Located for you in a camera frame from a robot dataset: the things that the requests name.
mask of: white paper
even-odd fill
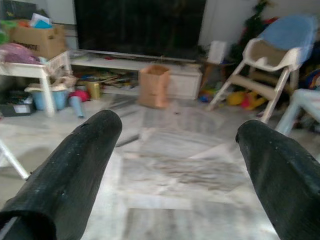
[[[227,43],[225,41],[213,41],[210,46],[208,62],[220,64],[225,57]]]
[[[37,22],[39,22],[39,20],[42,20],[42,21],[44,21],[45,23],[47,23],[47,24],[49,24],[49,25],[52,25],[52,21],[51,21],[50,18],[45,17],[45,16],[42,16],[42,15],[37,14],[37,13],[34,13],[34,14],[32,15],[32,19],[31,19],[29,25],[30,25],[31,27],[34,27],[34,26],[37,24]]]
[[[30,107],[28,105],[14,105],[14,111],[16,114],[29,114]]]

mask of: television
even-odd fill
[[[78,46],[93,53],[194,60],[206,0],[74,0]]]

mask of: pink plastic bag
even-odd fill
[[[39,58],[34,56],[29,49],[16,43],[5,43],[0,45],[0,62],[41,64]]]

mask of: white plastic chair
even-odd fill
[[[215,107],[231,84],[238,85],[257,92],[269,101],[261,118],[262,122],[267,123],[290,74],[290,86],[293,90],[297,88],[299,68],[310,56],[316,29],[315,19],[306,15],[283,17],[271,24],[258,38],[249,41],[242,62],[210,102],[208,110]],[[245,65],[249,65],[251,71],[282,70],[282,74],[273,88],[239,75]]]
[[[0,139],[0,164],[2,164],[6,160],[14,167],[14,169],[23,180],[27,180],[30,174],[24,169],[21,163],[16,159],[9,148],[7,148],[4,142]]]
[[[320,92],[307,89],[296,90],[292,95],[289,107],[285,111],[275,130],[288,136],[301,108],[320,123]]]

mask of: white high chair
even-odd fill
[[[258,38],[249,41],[242,62],[210,102],[208,110],[215,107],[231,84],[238,85],[257,92],[269,101],[261,118],[262,122],[267,123],[290,74],[290,87],[292,90],[297,88],[299,68],[310,56],[316,29],[315,18],[306,15],[283,17],[271,24]],[[239,75],[245,65],[251,67],[251,72],[257,68],[267,72],[282,69],[282,73],[273,88]]]

